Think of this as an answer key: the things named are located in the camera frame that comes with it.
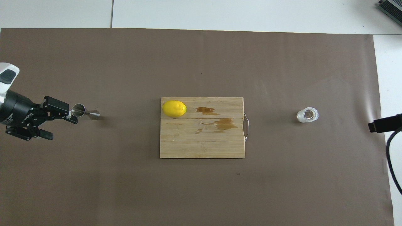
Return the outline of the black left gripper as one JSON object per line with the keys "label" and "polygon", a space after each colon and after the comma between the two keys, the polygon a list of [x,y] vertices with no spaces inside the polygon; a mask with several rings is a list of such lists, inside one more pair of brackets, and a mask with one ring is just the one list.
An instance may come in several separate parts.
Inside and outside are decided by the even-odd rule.
{"label": "black left gripper", "polygon": [[6,134],[25,141],[38,137],[53,140],[52,132],[37,127],[24,127],[28,124],[39,126],[43,120],[66,120],[73,124],[78,123],[78,118],[72,115],[69,104],[58,99],[45,96],[41,104],[36,104],[11,90],[1,94],[0,121],[7,126]]}

